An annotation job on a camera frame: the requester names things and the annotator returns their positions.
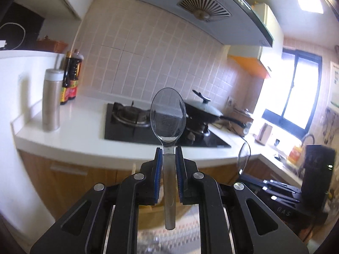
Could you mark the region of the rice cooker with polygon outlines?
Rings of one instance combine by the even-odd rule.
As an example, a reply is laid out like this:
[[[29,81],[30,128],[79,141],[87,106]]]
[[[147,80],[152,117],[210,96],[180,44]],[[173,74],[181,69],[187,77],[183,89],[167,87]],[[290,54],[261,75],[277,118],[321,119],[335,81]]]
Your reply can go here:
[[[241,127],[237,123],[230,122],[230,125],[234,128],[234,130],[242,137],[249,133],[250,127],[253,123],[252,114],[249,113],[247,110],[240,110],[234,108],[230,117],[241,122],[244,127]]]

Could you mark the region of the steel thermos bottle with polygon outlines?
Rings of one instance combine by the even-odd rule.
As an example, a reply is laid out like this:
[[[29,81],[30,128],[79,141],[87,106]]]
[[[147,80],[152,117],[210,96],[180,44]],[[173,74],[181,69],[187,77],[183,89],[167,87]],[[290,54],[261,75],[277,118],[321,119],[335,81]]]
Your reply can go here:
[[[60,127],[60,94],[64,72],[47,69],[44,76],[42,121],[44,131],[55,131]]]

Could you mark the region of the black frying pan with lid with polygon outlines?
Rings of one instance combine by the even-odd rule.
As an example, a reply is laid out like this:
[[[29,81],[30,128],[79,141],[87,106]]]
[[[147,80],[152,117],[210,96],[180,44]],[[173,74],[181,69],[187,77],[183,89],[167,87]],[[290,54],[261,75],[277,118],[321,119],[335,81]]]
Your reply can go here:
[[[237,123],[241,127],[244,127],[244,125],[241,122],[231,117],[224,116],[220,110],[210,105],[209,104],[211,102],[210,98],[203,96],[203,94],[196,90],[192,90],[192,92],[202,100],[201,101],[192,99],[185,100],[186,114],[188,117],[204,124],[215,123],[222,119]]]

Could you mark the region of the range hood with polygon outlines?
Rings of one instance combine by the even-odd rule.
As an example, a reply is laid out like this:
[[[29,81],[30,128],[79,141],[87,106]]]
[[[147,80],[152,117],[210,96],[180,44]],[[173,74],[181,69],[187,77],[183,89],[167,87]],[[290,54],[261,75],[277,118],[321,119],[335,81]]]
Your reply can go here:
[[[273,38],[245,0],[139,0],[194,24],[224,45],[271,47]]]

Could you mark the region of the clear plastic spoon grey handle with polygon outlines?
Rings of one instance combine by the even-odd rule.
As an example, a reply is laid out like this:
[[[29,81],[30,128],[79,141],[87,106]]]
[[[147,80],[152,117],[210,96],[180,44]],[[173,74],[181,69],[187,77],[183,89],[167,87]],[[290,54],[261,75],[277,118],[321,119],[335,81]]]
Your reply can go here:
[[[186,126],[186,108],[173,88],[163,88],[155,95],[150,109],[151,128],[163,146],[163,188],[165,228],[176,225],[175,144]]]

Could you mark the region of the soy sauce bottle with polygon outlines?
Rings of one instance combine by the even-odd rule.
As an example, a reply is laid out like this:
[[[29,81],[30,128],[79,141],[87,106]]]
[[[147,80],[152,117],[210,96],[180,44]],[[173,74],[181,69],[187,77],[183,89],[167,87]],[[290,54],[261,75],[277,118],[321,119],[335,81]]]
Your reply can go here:
[[[65,105],[69,100],[74,100],[77,96],[79,74],[81,71],[83,55],[79,49],[73,52],[68,51],[63,63],[63,81],[60,94],[60,104]]]

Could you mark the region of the striped woven table mat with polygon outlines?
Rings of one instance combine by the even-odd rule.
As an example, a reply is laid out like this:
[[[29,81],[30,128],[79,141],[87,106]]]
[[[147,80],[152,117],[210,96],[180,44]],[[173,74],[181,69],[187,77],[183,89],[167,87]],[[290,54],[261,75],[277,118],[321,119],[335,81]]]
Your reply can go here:
[[[198,205],[178,205],[171,231],[165,228],[162,206],[141,207],[137,253],[201,253]]]

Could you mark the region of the wooden cabinet drawer front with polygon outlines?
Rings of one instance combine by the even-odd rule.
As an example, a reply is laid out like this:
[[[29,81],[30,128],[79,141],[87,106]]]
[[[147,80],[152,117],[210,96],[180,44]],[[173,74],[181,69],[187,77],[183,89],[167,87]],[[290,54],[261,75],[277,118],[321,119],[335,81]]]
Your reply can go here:
[[[95,184],[111,186],[135,172],[79,166],[20,151],[31,182],[52,217],[59,219]]]

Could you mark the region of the orange wall cabinet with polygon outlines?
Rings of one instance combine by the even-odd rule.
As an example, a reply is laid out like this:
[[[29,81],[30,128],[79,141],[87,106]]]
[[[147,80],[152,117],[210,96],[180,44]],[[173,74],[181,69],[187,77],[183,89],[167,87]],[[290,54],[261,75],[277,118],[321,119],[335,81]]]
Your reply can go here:
[[[270,47],[252,45],[232,45],[228,51],[228,58],[234,60],[243,70],[251,76],[266,79],[271,71],[267,67]]]

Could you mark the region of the white electric kettle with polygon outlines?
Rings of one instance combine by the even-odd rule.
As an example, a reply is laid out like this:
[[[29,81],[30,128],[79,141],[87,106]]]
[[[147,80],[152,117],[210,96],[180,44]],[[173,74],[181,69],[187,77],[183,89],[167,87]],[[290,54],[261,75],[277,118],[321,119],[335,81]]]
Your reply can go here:
[[[272,133],[273,127],[268,123],[264,123],[263,126],[260,128],[260,131],[255,136],[255,141],[260,143],[261,145],[265,146],[270,138]]]

